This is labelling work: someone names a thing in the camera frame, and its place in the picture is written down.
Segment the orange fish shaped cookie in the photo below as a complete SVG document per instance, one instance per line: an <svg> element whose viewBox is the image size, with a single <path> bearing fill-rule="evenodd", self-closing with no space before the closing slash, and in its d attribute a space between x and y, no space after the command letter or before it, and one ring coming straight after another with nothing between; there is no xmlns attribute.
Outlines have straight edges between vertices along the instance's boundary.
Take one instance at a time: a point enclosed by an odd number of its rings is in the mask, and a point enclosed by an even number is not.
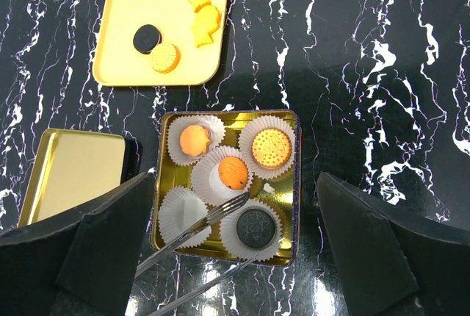
<svg viewBox="0 0 470 316"><path fill-rule="evenodd" d="M209 130L200 125L185 128L179 138L181 150L190 157L205 154L211 144Z"/></svg>

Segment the orange chocolate chip cookie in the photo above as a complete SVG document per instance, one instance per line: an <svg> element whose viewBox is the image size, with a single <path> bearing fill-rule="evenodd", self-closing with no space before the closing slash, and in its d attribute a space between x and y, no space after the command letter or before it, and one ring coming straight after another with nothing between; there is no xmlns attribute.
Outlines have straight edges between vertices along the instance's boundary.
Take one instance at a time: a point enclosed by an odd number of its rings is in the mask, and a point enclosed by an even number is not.
<svg viewBox="0 0 470 316"><path fill-rule="evenodd" d="M238 157L225 157L218 168L220 181L232 190L241 190L247 185L248 169Z"/></svg>

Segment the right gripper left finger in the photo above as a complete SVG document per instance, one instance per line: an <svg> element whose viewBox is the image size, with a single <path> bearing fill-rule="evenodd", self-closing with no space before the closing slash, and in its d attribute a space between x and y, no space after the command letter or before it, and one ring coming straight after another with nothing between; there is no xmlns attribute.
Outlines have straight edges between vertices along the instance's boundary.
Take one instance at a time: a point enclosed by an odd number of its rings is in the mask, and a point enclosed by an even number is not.
<svg viewBox="0 0 470 316"><path fill-rule="evenodd" d="M1 235L1 314L48 315L60 292L102 315L123 315L145 235L155 178Z"/></svg>

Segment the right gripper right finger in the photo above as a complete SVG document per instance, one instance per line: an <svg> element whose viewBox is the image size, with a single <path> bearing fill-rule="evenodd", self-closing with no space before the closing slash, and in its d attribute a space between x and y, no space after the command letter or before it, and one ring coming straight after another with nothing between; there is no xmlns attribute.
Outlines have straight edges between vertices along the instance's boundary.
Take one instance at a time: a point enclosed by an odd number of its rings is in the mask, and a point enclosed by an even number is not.
<svg viewBox="0 0 470 316"><path fill-rule="evenodd" d="M326 172L317 195L350 315L469 314L469 231Z"/></svg>

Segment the metal tongs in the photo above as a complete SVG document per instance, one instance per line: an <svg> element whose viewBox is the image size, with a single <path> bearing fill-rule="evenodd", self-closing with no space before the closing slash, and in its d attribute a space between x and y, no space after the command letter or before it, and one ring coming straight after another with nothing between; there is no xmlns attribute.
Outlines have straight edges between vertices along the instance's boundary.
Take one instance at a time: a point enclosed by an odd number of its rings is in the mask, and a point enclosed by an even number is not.
<svg viewBox="0 0 470 316"><path fill-rule="evenodd" d="M166 244L162 249L151 254L145 261L139 263L136 269L135 278L137 278L146 270L154 266L158 261L170 255L174 250L176 250L180 245L185 243L187 240L195 237L196 235L204 231L206 228L210 227L210 225L219 223L223 218L226 218L231 213L234 213L238 209L242 208L247 203L249 198L250 198L249 193L243 193L241 195L236 196L235 198L230 199L224 204L221 204L218 207L215 207L212 210L210 210L209 213L205 217L196 221L188 229L180 233L180 235L178 235L175 239L171 240L168 244ZM203 284L197 289L191 292L188 292L187 294L166 304L161 309L158 309L155 312L152 312L151 315L166 315L167 313L173 311L174 309L177 309L180 305L186 303L187 301L191 301L193 298L196 298L199 295L207 292L212 287L219 284L221 281L224 281L232 277L233 275L237 274L240 270L242 270L251 262L253 262L258 257L258 255L259 253L254 254L251 258L246 259L244 262L240 263L236 267L231 267L222 275L212 279L211 281Z"/></svg>

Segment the round tan sandwich biscuit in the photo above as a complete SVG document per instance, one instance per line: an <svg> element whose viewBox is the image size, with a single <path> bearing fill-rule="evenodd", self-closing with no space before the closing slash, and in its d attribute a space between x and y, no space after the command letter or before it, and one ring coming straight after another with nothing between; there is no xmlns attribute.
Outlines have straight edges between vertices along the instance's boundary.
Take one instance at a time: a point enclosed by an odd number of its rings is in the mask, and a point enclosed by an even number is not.
<svg viewBox="0 0 470 316"><path fill-rule="evenodd" d="M290 158L292 146L289 137L279 129L265 129L252 142L254 160L266 168L278 168Z"/></svg>

